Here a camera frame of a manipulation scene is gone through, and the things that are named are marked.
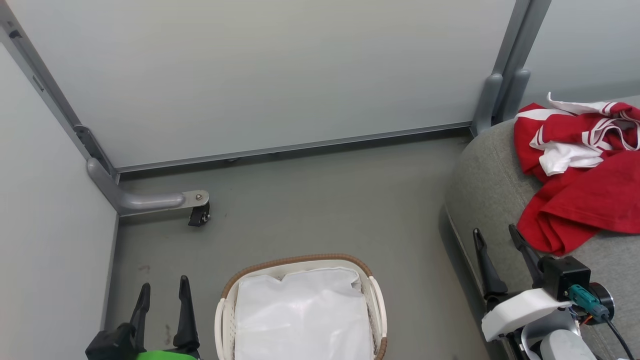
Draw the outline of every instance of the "metal frame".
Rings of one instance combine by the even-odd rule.
[[[109,291],[111,290],[111,276],[113,274],[113,258],[116,254],[118,226],[120,226],[120,215],[116,214],[116,221],[113,224],[113,240],[111,240],[111,252],[109,253],[109,270],[107,271],[107,282],[105,284],[106,290],[104,292],[104,305],[102,306],[102,316],[100,318],[100,330],[104,330],[107,324],[107,304],[109,303]]]
[[[162,161],[162,162],[159,162],[159,163],[133,165],[133,166],[128,166],[128,167],[119,167],[119,168],[116,168],[116,170],[118,171],[118,173],[122,174],[122,173],[131,173],[131,172],[144,171],[144,170],[152,170],[152,169],[157,169],[157,168],[174,167],[174,166],[180,166],[180,165],[193,165],[193,164],[208,163],[208,162],[221,161],[221,160],[234,160],[234,159],[238,159],[238,158],[245,158],[245,157],[248,157],[248,156],[273,154],[273,153],[276,153],[276,152],[286,152],[286,151],[295,151],[295,150],[303,150],[303,149],[313,149],[313,148],[326,147],[326,146],[331,146],[331,145],[341,145],[341,144],[346,144],[346,143],[366,142],[366,141],[369,141],[369,140],[379,140],[379,139],[386,139],[386,138],[396,138],[396,137],[399,137],[399,136],[431,133],[433,131],[459,129],[461,127],[468,127],[470,125],[471,125],[471,122],[457,122],[457,123],[454,123],[454,124],[421,127],[421,128],[418,128],[418,129],[393,131],[393,132],[382,133],[382,134],[354,136],[354,137],[351,137],[351,138],[341,138],[341,139],[336,139],[336,140],[325,140],[325,141],[320,141],[320,142],[310,142],[310,143],[301,143],[301,144],[296,144],[296,145],[270,147],[270,148],[267,148],[267,149],[258,149],[258,150],[240,151],[240,152],[230,152],[230,153],[227,153],[227,154],[220,154],[220,155],[201,156],[199,158],[170,160],[170,161]]]
[[[74,131],[76,132],[78,139],[80,139],[80,142],[84,145],[84,148],[89,152],[89,155],[98,160],[104,170],[107,170],[111,178],[115,180],[118,172],[113,168],[113,165],[105,155],[102,147],[100,147],[100,144],[91,132],[91,129],[82,124],[78,124],[74,126]]]
[[[531,76],[523,66],[550,4],[551,0],[516,0],[493,74],[484,82],[474,113],[474,136],[516,115]]]
[[[56,84],[53,76],[47,69],[44,61],[42,61],[35,47],[33,47],[31,41],[25,36],[24,29],[18,23],[18,20],[15,18],[15,15],[5,0],[0,0],[0,21],[2,22],[4,30],[9,34],[13,44],[34,72],[33,75],[37,80],[33,80],[36,83],[40,83],[39,90],[41,92],[46,91],[51,95],[51,99],[60,109],[62,115],[69,124],[72,126],[80,124],[78,116],[71,108],[71,105],[63,95],[60,87],[58,87],[58,84]]]
[[[205,190],[152,195],[136,195],[125,192],[118,187],[111,175],[94,158],[87,160],[86,171],[121,217],[156,211],[197,208],[209,202],[209,193]]]

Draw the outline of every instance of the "white laundry basket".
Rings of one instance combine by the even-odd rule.
[[[219,360],[234,360],[236,342],[236,297],[241,279],[258,275],[270,275],[278,279],[286,274],[318,268],[344,267],[356,270],[362,282],[362,292],[367,302],[369,325],[373,333],[374,359],[382,360],[387,350],[387,312],[378,282],[365,263],[346,254],[321,254],[298,256],[269,261],[245,268],[235,274],[222,291],[222,299],[216,308],[215,338]]]

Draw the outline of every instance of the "white fabric in basket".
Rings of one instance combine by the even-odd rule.
[[[373,342],[358,273],[322,268],[240,282],[236,360],[371,360]]]

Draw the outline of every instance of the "black wheel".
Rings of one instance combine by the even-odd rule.
[[[203,206],[197,206],[191,210],[191,216],[189,217],[189,226],[203,226],[209,221],[211,215],[209,214],[209,203]]]

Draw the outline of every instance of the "gray wall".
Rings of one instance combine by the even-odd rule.
[[[116,213],[3,44],[0,119],[0,358],[83,359],[103,319]]]
[[[640,95],[640,2],[553,0],[525,68],[522,105]]]
[[[470,122],[514,0],[8,0],[116,167]]]

